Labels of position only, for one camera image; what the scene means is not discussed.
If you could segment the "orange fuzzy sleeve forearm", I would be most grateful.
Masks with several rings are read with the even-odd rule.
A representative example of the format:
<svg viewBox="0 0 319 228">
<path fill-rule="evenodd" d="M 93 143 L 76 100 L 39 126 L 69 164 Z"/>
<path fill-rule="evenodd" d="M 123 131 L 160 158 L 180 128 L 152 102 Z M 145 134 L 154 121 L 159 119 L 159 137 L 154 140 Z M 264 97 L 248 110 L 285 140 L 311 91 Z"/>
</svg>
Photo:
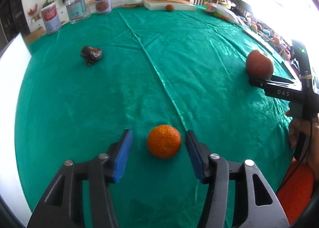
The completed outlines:
<svg viewBox="0 0 319 228">
<path fill-rule="evenodd" d="M 309 165 L 301 164 L 283 188 L 277 192 L 277 197 L 290 225 L 297 220 L 309 204 L 314 181 L 314 173 Z"/>
</svg>

